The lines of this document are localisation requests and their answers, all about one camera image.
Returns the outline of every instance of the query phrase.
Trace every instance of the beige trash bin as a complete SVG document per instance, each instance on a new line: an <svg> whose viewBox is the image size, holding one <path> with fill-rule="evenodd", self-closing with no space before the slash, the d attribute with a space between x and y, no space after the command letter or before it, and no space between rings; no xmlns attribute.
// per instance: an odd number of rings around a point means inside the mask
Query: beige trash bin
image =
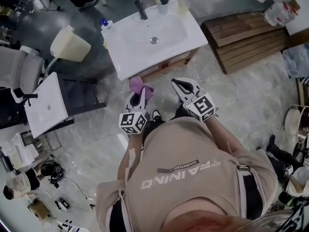
<svg viewBox="0 0 309 232"><path fill-rule="evenodd" d="M55 37L50 51L55 58L82 62L90 51L91 45L73 33L74 28L67 25Z"/></svg>

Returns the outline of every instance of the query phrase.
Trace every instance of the sink drain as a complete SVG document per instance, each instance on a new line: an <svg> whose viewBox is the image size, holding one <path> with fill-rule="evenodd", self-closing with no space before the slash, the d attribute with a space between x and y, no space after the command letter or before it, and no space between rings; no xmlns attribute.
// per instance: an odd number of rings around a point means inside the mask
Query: sink drain
<svg viewBox="0 0 309 232"><path fill-rule="evenodd" d="M158 37L151 37L149 41L151 44L157 44L159 42L159 39Z"/></svg>

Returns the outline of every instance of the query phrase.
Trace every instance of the office chair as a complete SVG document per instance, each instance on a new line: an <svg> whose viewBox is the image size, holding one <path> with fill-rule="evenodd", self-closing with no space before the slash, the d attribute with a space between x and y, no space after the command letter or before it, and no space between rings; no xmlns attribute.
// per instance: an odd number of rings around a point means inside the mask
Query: office chair
<svg viewBox="0 0 309 232"><path fill-rule="evenodd" d="M44 70L43 58L0 46L0 59L0 87L10 88L16 103L31 98Z"/></svg>

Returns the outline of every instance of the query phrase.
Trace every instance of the strap buckle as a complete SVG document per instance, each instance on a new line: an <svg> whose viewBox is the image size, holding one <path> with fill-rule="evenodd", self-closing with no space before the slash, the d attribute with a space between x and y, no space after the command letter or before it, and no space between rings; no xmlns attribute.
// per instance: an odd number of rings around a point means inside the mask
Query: strap buckle
<svg viewBox="0 0 309 232"><path fill-rule="evenodd" d="M250 170L249 166L246 165L246 164L239 164L239 165L237 166L237 169L238 169L239 171L249 171L249 170Z"/></svg>

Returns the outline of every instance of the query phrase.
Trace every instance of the chair backrest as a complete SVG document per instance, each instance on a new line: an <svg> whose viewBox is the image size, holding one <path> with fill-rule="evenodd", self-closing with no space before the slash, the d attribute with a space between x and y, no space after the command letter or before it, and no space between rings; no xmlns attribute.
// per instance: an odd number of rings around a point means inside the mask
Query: chair backrest
<svg viewBox="0 0 309 232"><path fill-rule="evenodd" d="M0 87L18 88L22 64L27 53L0 46Z"/></svg>

